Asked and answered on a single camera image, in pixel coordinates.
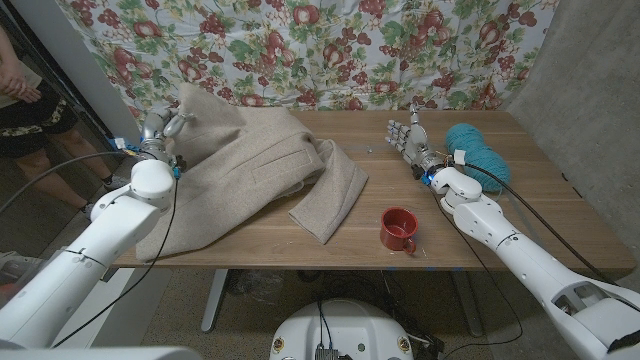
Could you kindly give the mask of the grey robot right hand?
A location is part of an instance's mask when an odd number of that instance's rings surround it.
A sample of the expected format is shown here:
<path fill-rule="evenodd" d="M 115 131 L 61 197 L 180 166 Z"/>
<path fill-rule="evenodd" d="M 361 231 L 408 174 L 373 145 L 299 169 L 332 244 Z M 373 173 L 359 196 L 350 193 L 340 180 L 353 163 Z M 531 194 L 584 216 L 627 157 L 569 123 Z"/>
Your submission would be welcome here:
<path fill-rule="evenodd" d="M 395 120 L 388 121 L 389 135 L 385 141 L 401 153 L 403 159 L 410 165 L 415 180 L 424 179 L 429 183 L 444 167 L 444 162 L 429 145 L 427 133 L 419 123 L 417 106 L 412 104 L 409 111 L 409 125 Z"/>

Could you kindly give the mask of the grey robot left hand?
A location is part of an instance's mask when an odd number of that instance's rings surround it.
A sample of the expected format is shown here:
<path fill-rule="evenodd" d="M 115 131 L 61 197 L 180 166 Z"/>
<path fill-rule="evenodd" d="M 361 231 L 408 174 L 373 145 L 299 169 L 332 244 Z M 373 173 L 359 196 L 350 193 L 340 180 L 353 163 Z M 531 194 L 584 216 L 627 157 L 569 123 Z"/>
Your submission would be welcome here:
<path fill-rule="evenodd" d="M 181 113 L 178 108 L 150 112 L 143 122 L 140 152 L 149 159 L 174 165 L 176 156 L 167 150 L 166 141 L 175 138 L 194 119 L 194 114 Z"/>

